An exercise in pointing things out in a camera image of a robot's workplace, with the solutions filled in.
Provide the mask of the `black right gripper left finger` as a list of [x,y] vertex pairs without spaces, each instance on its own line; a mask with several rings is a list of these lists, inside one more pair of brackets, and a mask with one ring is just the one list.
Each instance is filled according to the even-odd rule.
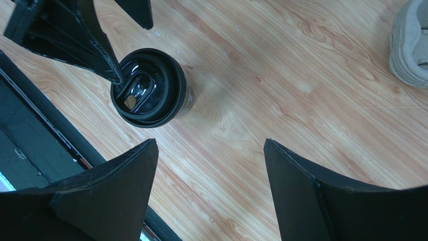
[[139,240],[158,156],[148,139],[44,188],[1,193],[1,240]]

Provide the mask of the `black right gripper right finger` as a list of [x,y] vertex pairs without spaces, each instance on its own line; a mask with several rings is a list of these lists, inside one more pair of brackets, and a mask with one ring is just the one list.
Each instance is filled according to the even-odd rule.
[[358,181],[272,139],[264,157],[282,240],[427,240],[427,186]]

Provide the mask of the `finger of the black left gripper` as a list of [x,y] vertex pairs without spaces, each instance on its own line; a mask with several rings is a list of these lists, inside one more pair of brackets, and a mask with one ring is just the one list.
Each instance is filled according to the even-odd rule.
[[4,36],[26,50],[89,70],[113,84],[124,81],[98,22],[93,1],[15,1]]
[[142,28],[153,28],[153,15],[150,0],[115,0],[115,2]]

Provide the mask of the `black cup lid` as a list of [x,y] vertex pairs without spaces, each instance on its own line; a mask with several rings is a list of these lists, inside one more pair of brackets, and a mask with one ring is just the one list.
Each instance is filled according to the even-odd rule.
[[188,81],[174,58],[160,50],[144,48],[127,55],[120,68],[125,80],[111,85],[111,100],[126,122],[150,129],[175,119]]

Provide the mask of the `brown pulp cup carrier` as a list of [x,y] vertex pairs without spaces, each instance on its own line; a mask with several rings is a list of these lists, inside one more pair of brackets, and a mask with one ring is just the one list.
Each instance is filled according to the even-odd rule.
[[397,13],[389,69],[402,82],[427,88],[427,1],[408,1]]

